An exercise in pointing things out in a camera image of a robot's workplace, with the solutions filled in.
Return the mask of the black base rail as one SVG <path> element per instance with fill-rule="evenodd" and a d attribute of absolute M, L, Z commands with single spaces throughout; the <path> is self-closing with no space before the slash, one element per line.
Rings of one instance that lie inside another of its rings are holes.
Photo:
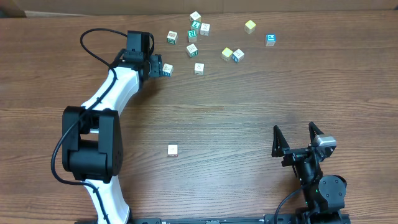
<path fill-rule="evenodd" d="M 193 219 L 168 219 L 160 218 L 130 218 L 128 224 L 274 224 L 274 215 L 267 214 L 263 217 L 240 218 L 193 218 Z M 350 224 L 349 215 L 318 215 L 310 219 L 315 224 Z"/>

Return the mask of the blue-sided wooden block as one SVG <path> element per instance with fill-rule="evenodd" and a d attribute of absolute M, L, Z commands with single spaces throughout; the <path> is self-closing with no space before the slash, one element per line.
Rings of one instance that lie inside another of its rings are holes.
<path fill-rule="evenodd" d="M 244 52 L 241 49 L 237 49 L 232 54 L 232 59 L 239 63 L 244 58 Z"/>

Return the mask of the plain A wooden block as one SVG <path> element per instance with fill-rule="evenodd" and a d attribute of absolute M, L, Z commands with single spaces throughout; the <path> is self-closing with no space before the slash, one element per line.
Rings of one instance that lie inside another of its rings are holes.
<path fill-rule="evenodd" d="M 204 75 L 205 64 L 204 63 L 196 63 L 194 66 L 194 74 L 196 75 Z"/>

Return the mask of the green B wooden block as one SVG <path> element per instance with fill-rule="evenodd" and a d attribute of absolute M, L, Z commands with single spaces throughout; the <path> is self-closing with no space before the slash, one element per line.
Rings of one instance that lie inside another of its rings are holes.
<path fill-rule="evenodd" d="M 177 43 L 177 40 L 178 40 L 178 33 L 170 30 L 169 33 L 167 34 L 167 42 L 175 45 Z"/>

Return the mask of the white X wooden block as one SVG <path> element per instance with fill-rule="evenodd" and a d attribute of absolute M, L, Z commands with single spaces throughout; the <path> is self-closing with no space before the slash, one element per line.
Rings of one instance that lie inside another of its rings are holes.
<path fill-rule="evenodd" d="M 202 23 L 200 27 L 200 35 L 209 36 L 210 34 L 210 24 Z"/>

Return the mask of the blue-edged wooden block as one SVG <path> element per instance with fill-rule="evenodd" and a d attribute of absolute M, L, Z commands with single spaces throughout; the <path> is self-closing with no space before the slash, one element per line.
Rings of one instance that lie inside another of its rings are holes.
<path fill-rule="evenodd" d="M 170 65 L 170 64 L 167 64 L 167 63 L 164 64 L 164 66 L 162 68 L 163 76 L 171 77 L 173 71 L 174 71 L 174 66 L 173 65 Z"/>

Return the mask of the blue P wooden block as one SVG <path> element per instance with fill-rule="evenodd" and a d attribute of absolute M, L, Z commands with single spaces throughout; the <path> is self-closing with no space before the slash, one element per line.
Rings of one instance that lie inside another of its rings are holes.
<path fill-rule="evenodd" d="M 276 36 L 275 36 L 275 34 L 267 34 L 267 35 L 266 35 L 265 43 L 266 43 L 266 47 L 272 47 L 272 46 L 274 46 L 275 43 L 276 43 Z"/>

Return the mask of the red picture wooden block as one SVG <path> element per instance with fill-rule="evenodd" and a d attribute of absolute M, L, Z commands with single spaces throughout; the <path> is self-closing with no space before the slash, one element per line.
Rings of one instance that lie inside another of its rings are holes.
<path fill-rule="evenodd" d="M 178 156 L 178 146 L 176 144 L 169 144 L 167 148 L 167 155 L 169 157 L 177 157 Z"/>

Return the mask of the green-edged wooden block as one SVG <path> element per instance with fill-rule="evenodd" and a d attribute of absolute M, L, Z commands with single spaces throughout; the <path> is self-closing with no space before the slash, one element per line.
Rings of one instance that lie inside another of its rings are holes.
<path fill-rule="evenodd" d="M 196 57 L 198 55 L 198 49 L 195 44 L 188 45 L 186 50 L 190 58 Z"/>

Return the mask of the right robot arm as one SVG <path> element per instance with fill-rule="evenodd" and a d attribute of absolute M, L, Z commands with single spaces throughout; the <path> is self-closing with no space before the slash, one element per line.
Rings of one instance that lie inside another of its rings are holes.
<path fill-rule="evenodd" d="M 349 215 L 340 210 L 345 207 L 347 182 L 339 175 L 324 175 L 320 163 L 336 149 L 336 139 L 324 134 L 313 122 L 308 124 L 310 144 L 291 149 L 278 126 L 273 127 L 272 156 L 282 158 L 282 166 L 292 167 L 300 188 L 286 196 L 266 221 L 278 223 L 350 223 Z M 286 201 L 302 192 L 305 207 L 294 214 L 279 212 Z"/>

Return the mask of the green R wooden block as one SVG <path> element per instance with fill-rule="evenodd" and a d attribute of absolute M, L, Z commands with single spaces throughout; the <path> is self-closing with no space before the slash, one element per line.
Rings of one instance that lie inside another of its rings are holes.
<path fill-rule="evenodd" d="M 188 30 L 187 34 L 188 34 L 188 41 L 190 43 L 193 43 L 193 42 L 197 41 L 197 32 L 196 32 L 196 30 Z"/>

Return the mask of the green L wooden block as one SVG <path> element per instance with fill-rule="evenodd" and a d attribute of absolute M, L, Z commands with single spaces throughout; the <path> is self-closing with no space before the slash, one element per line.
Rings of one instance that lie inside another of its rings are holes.
<path fill-rule="evenodd" d="M 201 27 L 201 22 L 200 21 L 193 21 L 191 23 L 190 29 L 195 30 L 195 32 L 199 32 Z"/>

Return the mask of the yellow block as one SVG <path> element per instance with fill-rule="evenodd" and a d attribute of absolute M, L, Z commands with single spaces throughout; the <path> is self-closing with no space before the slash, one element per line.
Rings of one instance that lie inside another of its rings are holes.
<path fill-rule="evenodd" d="M 221 53 L 221 58 L 224 61 L 229 62 L 232 57 L 232 54 L 233 54 L 233 51 L 231 49 L 229 49 L 228 47 L 226 47 Z"/>
<path fill-rule="evenodd" d="M 252 20 L 247 21 L 247 22 L 245 23 L 245 25 L 244 25 L 244 31 L 245 31 L 247 34 L 253 33 L 253 32 L 255 31 L 255 29 L 256 29 L 256 23 L 253 22 Z"/>

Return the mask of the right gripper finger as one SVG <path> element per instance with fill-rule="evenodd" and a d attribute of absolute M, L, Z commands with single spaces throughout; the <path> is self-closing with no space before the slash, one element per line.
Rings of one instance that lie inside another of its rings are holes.
<path fill-rule="evenodd" d="M 319 144 L 324 136 L 324 133 L 315 125 L 314 122 L 308 124 L 310 140 L 312 144 Z"/>
<path fill-rule="evenodd" d="M 282 131 L 279 129 L 278 125 L 273 127 L 273 144 L 272 144 L 272 157 L 282 157 L 285 156 L 290 150 L 290 146 L 285 140 Z"/>

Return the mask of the yellow top block upper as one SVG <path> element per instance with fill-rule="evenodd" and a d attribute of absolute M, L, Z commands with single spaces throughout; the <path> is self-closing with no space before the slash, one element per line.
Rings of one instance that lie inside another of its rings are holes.
<path fill-rule="evenodd" d="M 247 34 L 253 33 L 253 32 L 255 31 L 255 29 L 256 29 L 256 23 L 253 22 L 252 20 L 247 21 L 247 22 L 245 23 L 245 25 L 244 25 L 244 31 L 245 31 Z"/>

